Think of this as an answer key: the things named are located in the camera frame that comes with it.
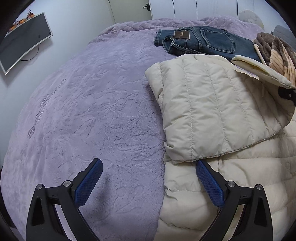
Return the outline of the cream quilted down jacket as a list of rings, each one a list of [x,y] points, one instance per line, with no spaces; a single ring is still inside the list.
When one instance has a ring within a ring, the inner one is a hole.
[[[261,184],[273,240],[295,240],[295,104],[278,88],[283,75],[244,56],[186,54],[152,65],[145,76],[166,136],[165,196],[155,240],[201,240],[218,214],[196,174],[204,160],[225,180]],[[223,240],[243,211],[238,206]]]

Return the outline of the brown striped fleece garment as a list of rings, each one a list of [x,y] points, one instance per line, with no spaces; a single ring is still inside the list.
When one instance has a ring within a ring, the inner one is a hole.
[[[258,33],[254,47],[260,60],[283,75],[295,86],[295,51],[279,37],[268,33]]]

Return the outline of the grey quilted headboard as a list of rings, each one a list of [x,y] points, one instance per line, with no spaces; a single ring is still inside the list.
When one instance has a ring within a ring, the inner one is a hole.
[[[285,27],[282,27],[280,25],[277,25],[274,28],[273,34],[275,36],[279,37],[280,39],[284,40],[289,45],[291,45],[293,47],[293,49],[296,48],[296,38],[290,30],[288,30]]]

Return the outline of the white round pillow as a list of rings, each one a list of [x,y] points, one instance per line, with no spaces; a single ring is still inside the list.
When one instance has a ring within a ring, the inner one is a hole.
[[[264,24],[261,18],[253,11],[244,9],[238,13],[238,19],[246,23],[253,23],[264,29]]]

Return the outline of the blue denim jeans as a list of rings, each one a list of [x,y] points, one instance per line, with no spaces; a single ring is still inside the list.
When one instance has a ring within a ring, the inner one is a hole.
[[[251,40],[209,26],[158,30],[154,37],[154,45],[162,46],[167,53],[175,56],[219,55],[230,61],[236,55],[240,55],[260,61]]]

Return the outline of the white wardrobe doors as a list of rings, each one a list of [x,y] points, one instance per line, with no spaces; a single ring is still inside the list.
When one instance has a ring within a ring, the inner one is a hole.
[[[269,9],[266,1],[196,1],[196,0],[154,0],[149,1],[152,18],[175,18],[183,20],[200,20],[208,16],[232,16],[245,10],[251,10],[256,14]]]

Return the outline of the wall-mounted flat television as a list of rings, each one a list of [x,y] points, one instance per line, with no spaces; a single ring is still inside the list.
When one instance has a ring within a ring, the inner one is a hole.
[[[1,69],[7,74],[32,49],[53,33],[45,13],[40,13],[9,32],[1,42]]]

